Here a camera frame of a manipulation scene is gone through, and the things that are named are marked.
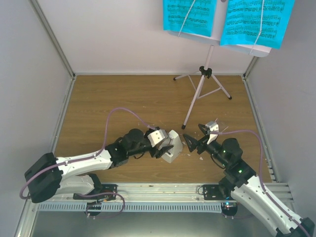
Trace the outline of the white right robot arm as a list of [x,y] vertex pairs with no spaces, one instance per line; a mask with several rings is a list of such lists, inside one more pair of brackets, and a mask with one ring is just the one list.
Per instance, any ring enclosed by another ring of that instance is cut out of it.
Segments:
[[275,237],[311,237],[315,223],[302,218],[288,208],[263,183],[262,178],[243,159],[243,151],[236,138],[217,142],[221,133],[217,123],[199,124],[204,136],[197,140],[184,134],[190,152],[207,152],[213,162],[223,169],[224,178],[218,183],[222,199],[234,199],[250,211]]

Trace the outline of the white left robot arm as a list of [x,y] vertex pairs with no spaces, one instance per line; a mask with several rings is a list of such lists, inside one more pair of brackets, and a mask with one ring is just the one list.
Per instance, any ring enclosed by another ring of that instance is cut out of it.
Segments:
[[156,127],[146,133],[134,128],[100,151],[84,155],[55,157],[53,153],[46,153],[24,174],[28,197],[33,203],[64,194],[97,199],[102,193],[102,185],[94,171],[122,166],[130,157],[141,158],[145,153],[171,163],[182,148],[180,137],[174,130],[166,132]]

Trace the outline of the white metronome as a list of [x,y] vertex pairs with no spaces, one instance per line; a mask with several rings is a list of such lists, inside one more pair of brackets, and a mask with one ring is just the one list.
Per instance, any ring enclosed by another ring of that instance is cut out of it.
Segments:
[[161,156],[167,163],[172,163],[182,152],[183,144],[180,135],[175,130],[169,131],[167,135],[168,137],[159,146],[159,150],[162,150],[167,146],[172,146],[171,149]]

